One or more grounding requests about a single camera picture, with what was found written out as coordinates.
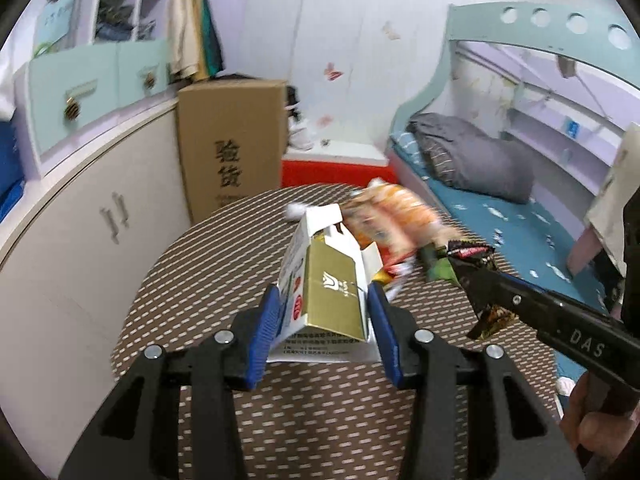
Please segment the right hand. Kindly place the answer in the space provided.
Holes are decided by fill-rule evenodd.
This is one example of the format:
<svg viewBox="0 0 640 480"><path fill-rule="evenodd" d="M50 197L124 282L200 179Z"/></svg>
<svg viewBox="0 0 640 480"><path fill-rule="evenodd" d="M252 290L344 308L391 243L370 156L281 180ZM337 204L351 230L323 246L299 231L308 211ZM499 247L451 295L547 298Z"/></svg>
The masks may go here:
<svg viewBox="0 0 640 480"><path fill-rule="evenodd" d="M639 407L628 415L586 411L590 374L585 372L570 394L559 427L573 450L582 445L612 464L623 452L639 423Z"/></svg>

